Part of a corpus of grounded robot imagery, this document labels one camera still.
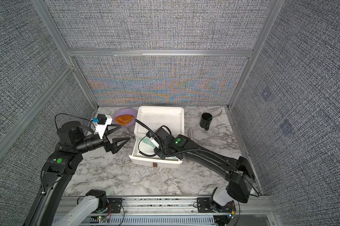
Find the mint green tube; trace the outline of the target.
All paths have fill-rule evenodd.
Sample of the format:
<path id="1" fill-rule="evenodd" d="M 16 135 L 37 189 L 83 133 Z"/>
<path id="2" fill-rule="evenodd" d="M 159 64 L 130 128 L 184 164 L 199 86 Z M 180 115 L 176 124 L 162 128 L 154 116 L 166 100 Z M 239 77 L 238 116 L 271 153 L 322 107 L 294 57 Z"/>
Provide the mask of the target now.
<path id="1" fill-rule="evenodd" d="M 149 138 L 151 138 L 151 137 L 144 137 L 144 138 L 142 138 L 142 142 L 144 143 L 144 144 L 147 144 L 147 145 L 149 145 L 148 143 L 149 143 Z"/>

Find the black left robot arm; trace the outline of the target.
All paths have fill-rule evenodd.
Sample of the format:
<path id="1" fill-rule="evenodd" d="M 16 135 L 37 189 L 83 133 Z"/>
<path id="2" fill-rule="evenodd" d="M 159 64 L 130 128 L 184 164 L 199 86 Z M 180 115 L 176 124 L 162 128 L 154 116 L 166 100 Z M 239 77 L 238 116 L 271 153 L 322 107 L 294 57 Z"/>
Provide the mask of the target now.
<path id="1" fill-rule="evenodd" d="M 116 154 L 131 140 L 130 137 L 121 137 L 110 141 L 107 136 L 118 129 L 119 126 L 114 125 L 111 130 L 105 129 L 104 136 L 100 137 L 79 121 L 70 121 L 57 130 L 60 141 L 42 167 L 41 186 L 24 221 L 25 226 L 51 225 L 63 193 L 83 160 L 83 154 L 100 147 Z"/>

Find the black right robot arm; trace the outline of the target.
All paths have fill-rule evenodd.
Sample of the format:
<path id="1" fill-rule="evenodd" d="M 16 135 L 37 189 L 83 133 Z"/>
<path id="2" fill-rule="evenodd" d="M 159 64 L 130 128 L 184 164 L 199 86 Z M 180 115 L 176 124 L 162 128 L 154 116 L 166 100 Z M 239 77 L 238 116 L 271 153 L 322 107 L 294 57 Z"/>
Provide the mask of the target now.
<path id="1" fill-rule="evenodd" d="M 234 201 L 247 203 L 252 190 L 255 190 L 255 174 L 248 159 L 238 159 L 220 155 L 208 150 L 184 135 L 176 137 L 163 127 L 155 132 L 147 133 L 154 141 L 154 153 L 161 159 L 176 157 L 186 159 L 204 166 L 219 174 L 227 185 L 215 188 L 209 198 L 209 206 L 213 211 L 222 211 Z"/>

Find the glittery silver microphone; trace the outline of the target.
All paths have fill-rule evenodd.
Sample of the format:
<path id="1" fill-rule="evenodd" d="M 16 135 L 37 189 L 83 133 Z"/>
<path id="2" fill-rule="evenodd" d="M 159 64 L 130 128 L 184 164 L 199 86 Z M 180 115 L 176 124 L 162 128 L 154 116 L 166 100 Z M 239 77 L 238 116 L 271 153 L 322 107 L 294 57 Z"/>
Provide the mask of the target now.
<path id="1" fill-rule="evenodd" d="M 194 139 L 194 131 L 193 131 L 193 129 L 189 129 L 188 130 L 188 136 L 189 136 L 190 139 Z"/>

